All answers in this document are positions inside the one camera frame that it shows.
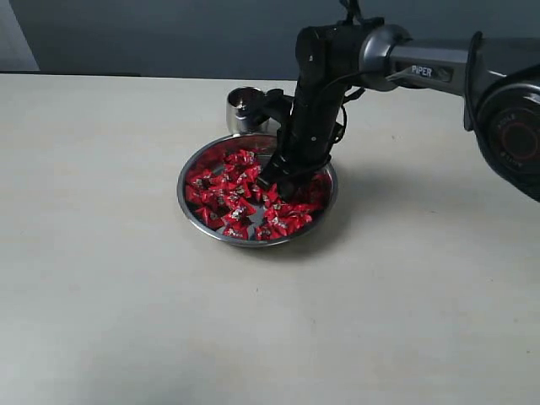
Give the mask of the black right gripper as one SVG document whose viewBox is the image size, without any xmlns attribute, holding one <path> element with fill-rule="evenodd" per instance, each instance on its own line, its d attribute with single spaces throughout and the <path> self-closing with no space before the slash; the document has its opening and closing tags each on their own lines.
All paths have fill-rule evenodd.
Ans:
<svg viewBox="0 0 540 405">
<path fill-rule="evenodd" d="M 281 198 L 305 192 L 324 170 L 335 121 L 345 92 L 359 80 L 359 51 L 366 31 L 359 25 L 307 27 L 295 45 L 299 77 L 292 116 L 280 148 L 257 177 L 264 191 L 277 187 Z"/>
</svg>

